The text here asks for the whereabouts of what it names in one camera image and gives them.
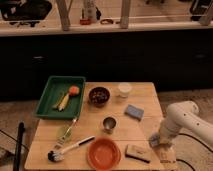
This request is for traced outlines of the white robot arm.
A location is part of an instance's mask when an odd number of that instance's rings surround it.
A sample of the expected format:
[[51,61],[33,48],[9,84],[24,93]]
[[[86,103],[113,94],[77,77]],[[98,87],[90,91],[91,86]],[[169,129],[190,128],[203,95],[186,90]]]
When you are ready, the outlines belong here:
[[166,108],[166,117],[161,121],[159,136],[161,144],[170,144],[185,128],[200,137],[213,148],[213,124],[198,116],[199,107],[193,101],[172,103]]

